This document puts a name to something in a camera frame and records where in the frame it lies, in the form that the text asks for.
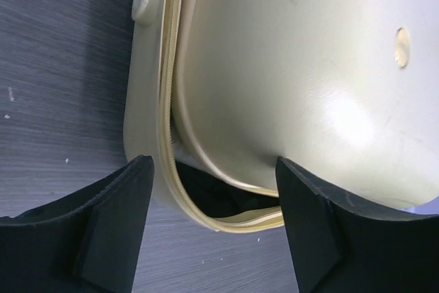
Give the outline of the yellow hard-shell suitcase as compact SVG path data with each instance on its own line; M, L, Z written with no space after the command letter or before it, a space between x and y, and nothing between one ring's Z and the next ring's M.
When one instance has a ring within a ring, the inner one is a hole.
M132 0L123 126L152 195L214 231L284 224L287 158L367 200L438 197L438 0Z

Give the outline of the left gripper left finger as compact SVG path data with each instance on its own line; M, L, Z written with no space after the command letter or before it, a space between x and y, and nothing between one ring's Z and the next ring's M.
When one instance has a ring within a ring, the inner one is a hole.
M130 292L154 162L138 156L61 199L1 219L2 292Z

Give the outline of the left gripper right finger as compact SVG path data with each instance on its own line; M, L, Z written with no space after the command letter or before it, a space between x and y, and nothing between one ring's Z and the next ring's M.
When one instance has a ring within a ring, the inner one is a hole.
M438 216L371 202L278 158L276 183L301 292L437 292Z

